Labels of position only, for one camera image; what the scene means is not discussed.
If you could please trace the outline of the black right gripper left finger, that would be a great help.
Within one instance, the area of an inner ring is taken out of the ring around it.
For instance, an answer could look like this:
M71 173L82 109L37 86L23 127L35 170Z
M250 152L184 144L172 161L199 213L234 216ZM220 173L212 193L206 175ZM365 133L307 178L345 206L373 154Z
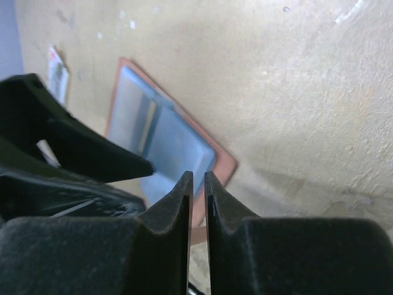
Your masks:
M139 216L23 217L1 227L2 294L186 294L193 174Z

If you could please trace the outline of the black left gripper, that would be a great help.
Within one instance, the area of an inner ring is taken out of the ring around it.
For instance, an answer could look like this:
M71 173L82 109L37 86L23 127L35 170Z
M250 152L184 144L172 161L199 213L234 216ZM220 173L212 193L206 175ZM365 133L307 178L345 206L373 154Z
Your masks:
M1 81L1 136L2 219L134 216L146 210L141 198L97 181L150 176L152 164L75 119L38 75ZM65 170L42 161L41 140Z

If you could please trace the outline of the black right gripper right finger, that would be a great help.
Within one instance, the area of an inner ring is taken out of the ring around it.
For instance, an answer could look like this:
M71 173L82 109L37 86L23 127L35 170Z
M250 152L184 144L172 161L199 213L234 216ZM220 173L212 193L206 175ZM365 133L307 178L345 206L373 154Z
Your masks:
M213 294L391 294L392 243L359 218L261 217L204 176Z

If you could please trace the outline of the pink leather card holder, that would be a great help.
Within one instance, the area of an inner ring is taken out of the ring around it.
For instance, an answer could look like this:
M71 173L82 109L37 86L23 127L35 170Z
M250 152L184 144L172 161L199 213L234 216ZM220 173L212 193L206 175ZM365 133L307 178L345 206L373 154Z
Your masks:
M213 171L222 185L238 162L175 99L131 60L121 57L106 127L107 139L148 160L154 172L141 178L149 205L157 203L183 172L193 172L191 244L207 239L204 174Z

